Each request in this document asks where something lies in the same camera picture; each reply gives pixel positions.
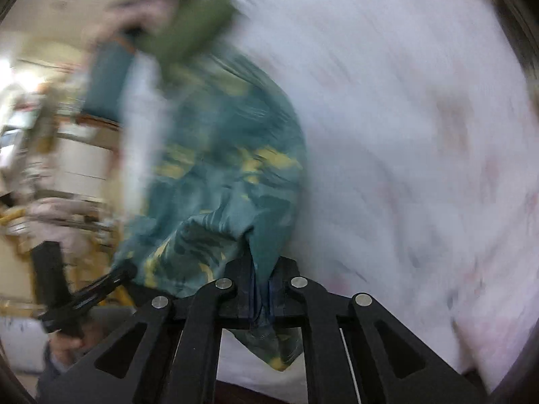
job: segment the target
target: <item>silver screw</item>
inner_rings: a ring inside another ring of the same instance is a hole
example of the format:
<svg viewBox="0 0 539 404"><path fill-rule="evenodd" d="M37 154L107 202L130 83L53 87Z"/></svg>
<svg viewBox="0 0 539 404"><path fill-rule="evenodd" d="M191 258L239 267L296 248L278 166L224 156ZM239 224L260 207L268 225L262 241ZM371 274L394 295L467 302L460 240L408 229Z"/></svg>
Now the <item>silver screw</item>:
<svg viewBox="0 0 539 404"><path fill-rule="evenodd" d="M360 293L356 296L356 304L360 305L362 307L368 307L370 304L373 303L373 298L371 298L366 293Z"/></svg>
<svg viewBox="0 0 539 404"><path fill-rule="evenodd" d="M153 308L164 308L168 305L168 298L166 296L156 296L152 299Z"/></svg>
<svg viewBox="0 0 539 404"><path fill-rule="evenodd" d="M221 278L215 282L215 287L221 290L229 289L232 287L232 281L228 278Z"/></svg>
<svg viewBox="0 0 539 404"><path fill-rule="evenodd" d="M302 276L297 276L295 278L292 278L290 281L290 284L292 284L292 287L296 287L297 289L302 289L308 284L308 280L303 278Z"/></svg>

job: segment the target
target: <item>olive green object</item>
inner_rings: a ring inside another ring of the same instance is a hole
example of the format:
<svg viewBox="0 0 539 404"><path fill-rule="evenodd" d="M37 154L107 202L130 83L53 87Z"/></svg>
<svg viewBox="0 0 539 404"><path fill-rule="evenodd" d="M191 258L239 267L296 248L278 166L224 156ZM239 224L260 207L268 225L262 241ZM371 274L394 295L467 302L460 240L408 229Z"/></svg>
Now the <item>olive green object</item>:
<svg viewBox="0 0 539 404"><path fill-rule="evenodd" d="M235 12L232 0L187 0L168 26L139 39L138 47L159 62L163 86L174 79L175 68L207 48L230 26Z"/></svg>

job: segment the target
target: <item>white cloth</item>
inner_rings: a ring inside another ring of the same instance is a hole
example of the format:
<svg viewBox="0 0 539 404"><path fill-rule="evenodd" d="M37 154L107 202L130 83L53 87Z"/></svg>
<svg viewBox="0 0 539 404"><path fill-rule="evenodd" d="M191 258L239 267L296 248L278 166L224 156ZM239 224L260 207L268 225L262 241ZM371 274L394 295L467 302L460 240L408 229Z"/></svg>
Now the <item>white cloth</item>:
<svg viewBox="0 0 539 404"><path fill-rule="evenodd" d="M238 1L231 40L290 96L307 140L286 255L331 292L371 293L464 371L455 322L492 389L539 317L539 132L494 8ZM301 360L272 372L228 337L218 378L307 401Z"/></svg>

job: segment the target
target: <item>triangular cutout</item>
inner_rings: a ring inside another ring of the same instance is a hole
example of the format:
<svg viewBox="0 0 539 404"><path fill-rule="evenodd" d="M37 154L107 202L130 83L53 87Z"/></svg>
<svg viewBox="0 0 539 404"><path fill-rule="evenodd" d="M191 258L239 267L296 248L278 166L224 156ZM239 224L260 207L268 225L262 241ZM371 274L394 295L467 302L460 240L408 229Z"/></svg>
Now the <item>triangular cutout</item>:
<svg viewBox="0 0 539 404"><path fill-rule="evenodd" d="M95 361L95 367L116 378L124 378L147 327L145 323L137 323Z"/></svg>
<svg viewBox="0 0 539 404"><path fill-rule="evenodd" d="M406 378L426 366L425 360L401 336L389 328L385 322L378 321L375 326L382 338L389 363L397 378Z"/></svg>

